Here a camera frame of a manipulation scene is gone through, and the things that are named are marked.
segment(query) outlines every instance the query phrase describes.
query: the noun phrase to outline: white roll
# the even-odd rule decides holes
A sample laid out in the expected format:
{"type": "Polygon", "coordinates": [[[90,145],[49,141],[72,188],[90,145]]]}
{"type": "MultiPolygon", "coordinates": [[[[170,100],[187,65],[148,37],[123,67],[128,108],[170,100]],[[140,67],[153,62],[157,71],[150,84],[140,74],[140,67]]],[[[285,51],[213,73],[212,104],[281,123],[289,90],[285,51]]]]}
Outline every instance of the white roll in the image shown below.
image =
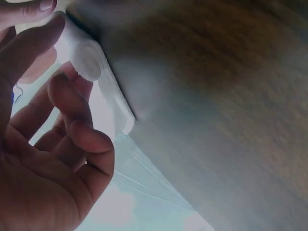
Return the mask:
{"type": "Polygon", "coordinates": [[[117,84],[101,46],[77,27],[65,13],[54,14],[61,14],[65,18],[63,33],[55,45],[57,59],[61,63],[70,61],[75,70],[86,80],[98,80],[102,97],[113,116],[113,121],[110,123],[113,123],[115,136],[112,139],[114,140],[120,131],[129,134],[134,126],[135,117],[117,84]]]}
{"type": "Polygon", "coordinates": [[[75,70],[86,80],[98,80],[104,69],[100,62],[104,53],[98,42],[94,41],[90,35],[77,27],[64,12],[55,12],[65,19],[65,27],[58,42],[55,44],[57,59],[62,64],[71,61],[75,70]]]}

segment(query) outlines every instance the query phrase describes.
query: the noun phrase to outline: blue object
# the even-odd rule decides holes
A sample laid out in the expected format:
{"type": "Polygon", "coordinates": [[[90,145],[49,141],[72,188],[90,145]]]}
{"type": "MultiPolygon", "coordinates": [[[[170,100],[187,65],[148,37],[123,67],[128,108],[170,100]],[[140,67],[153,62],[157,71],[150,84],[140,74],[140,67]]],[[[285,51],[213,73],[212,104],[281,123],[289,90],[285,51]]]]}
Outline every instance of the blue object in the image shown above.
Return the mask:
{"type": "Polygon", "coordinates": [[[14,104],[14,92],[12,91],[12,98],[11,98],[11,101],[12,101],[12,104],[14,104]]]}

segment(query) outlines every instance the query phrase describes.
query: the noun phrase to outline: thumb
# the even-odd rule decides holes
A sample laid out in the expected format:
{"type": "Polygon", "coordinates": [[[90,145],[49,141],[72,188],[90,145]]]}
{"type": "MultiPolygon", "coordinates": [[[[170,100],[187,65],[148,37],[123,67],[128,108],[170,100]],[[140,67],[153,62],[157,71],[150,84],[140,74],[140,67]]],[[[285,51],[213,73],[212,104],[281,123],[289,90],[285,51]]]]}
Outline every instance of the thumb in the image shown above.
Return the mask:
{"type": "Polygon", "coordinates": [[[50,15],[57,0],[33,0],[21,3],[0,2],[0,31],[21,23],[36,22],[50,15]]]}

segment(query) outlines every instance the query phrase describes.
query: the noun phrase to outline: hand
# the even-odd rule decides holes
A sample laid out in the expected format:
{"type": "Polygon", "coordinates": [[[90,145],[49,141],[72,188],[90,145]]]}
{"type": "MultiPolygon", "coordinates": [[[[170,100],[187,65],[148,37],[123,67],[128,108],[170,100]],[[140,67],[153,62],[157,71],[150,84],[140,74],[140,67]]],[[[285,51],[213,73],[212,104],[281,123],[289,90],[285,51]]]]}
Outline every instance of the hand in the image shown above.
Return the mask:
{"type": "MultiPolygon", "coordinates": [[[[21,3],[8,3],[0,0],[0,49],[15,36],[15,25],[36,22],[50,15],[57,0],[34,0],[21,3]]],[[[20,78],[22,83],[32,83],[40,77],[56,60],[56,50],[51,47],[41,54],[20,78]]]]}
{"type": "Polygon", "coordinates": [[[113,145],[92,128],[91,84],[70,64],[10,119],[12,87],[63,27],[55,18],[17,35],[0,52],[0,231],[72,231],[113,175],[113,145]],[[61,114],[53,129],[31,146],[54,106],[61,114]]]}

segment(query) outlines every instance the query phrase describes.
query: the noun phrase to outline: wood grain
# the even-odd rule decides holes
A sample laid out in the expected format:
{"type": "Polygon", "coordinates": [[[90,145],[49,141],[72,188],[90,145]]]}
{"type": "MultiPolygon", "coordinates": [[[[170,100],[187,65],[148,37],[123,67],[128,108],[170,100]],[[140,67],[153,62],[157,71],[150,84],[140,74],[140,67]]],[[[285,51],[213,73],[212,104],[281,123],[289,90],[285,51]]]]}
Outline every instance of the wood grain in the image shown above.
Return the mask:
{"type": "Polygon", "coordinates": [[[70,12],[136,114],[131,137],[217,231],[307,230],[307,1],[93,0],[70,12]]]}

